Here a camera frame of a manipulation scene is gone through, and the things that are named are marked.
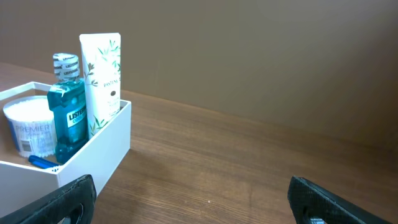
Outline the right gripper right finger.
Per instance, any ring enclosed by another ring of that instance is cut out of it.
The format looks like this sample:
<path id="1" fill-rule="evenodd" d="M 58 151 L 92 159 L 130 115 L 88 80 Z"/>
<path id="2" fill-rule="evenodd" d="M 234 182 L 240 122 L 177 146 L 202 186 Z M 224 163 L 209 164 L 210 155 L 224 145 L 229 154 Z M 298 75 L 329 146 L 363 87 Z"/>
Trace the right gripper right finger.
<path id="1" fill-rule="evenodd" d="M 287 198 L 297 223 L 389 223 L 303 177 L 291 178 Z"/>

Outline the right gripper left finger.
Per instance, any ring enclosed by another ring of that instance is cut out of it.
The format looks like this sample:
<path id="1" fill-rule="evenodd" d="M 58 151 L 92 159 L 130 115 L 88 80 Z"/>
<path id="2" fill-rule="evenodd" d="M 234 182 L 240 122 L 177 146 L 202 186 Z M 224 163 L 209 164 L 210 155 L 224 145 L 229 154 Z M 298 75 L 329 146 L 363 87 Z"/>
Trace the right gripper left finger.
<path id="1" fill-rule="evenodd" d="M 93 178 L 86 174 L 2 217 L 1 223 L 90 224 L 96 197 Z"/>

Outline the blue disposable razor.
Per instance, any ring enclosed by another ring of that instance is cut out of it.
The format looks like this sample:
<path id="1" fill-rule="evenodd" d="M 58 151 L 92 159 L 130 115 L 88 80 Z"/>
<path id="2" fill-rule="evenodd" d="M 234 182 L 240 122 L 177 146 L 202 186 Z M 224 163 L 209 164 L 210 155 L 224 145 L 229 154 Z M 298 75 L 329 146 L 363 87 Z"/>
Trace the blue disposable razor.
<path id="1" fill-rule="evenodd" d="M 38 156 L 29 156 L 28 161 L 33 166 L 41 168 L 41 169 L 51 170 L 53 172 L 59 170 L 58 164 L 51 162 L 49 160 L 46 160 L 44 158 L 38 157 Z"/>

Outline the cotton swab tub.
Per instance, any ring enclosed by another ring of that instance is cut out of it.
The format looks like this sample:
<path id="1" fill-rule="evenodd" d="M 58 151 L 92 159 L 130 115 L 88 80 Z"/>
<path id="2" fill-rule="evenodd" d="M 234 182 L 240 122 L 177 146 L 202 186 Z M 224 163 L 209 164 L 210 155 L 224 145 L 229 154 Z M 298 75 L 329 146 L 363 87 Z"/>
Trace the cotton swab tub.
<path id="1" fill-rule="evenodd" d="M 55 154 L 54 116 L 45 95 L 12 100 L 4 105 L 3 112 L 20 156 L 47 157 Z"/>

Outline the blue mouthwash bottle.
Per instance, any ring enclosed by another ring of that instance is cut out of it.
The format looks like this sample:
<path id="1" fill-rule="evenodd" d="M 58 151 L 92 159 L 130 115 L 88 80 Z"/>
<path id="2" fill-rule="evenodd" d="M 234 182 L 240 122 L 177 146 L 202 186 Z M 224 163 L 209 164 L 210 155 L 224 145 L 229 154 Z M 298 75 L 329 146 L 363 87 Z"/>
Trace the blue mouthwash bottle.
<path id="1" fill-rule="evenodd" d="M 53 67 L 57 83 L 50 87 L 47 99 L 55 121 L 56 160 L 64 164 L 88 141 L 85 82 L 77 55 L 53 54 Z"/>

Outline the white lotion tube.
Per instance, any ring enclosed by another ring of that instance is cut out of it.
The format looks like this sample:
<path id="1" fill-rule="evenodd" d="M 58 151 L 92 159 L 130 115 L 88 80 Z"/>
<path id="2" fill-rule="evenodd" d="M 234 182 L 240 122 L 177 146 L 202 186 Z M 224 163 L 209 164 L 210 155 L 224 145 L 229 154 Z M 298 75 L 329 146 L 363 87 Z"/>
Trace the white lotion tube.
<path id="1" fill-rule="evenodd" d="M 92 138 L 120 110 L 121 35 L 82 34 L 83 78 L 85 83 L 88 134 Z"/>

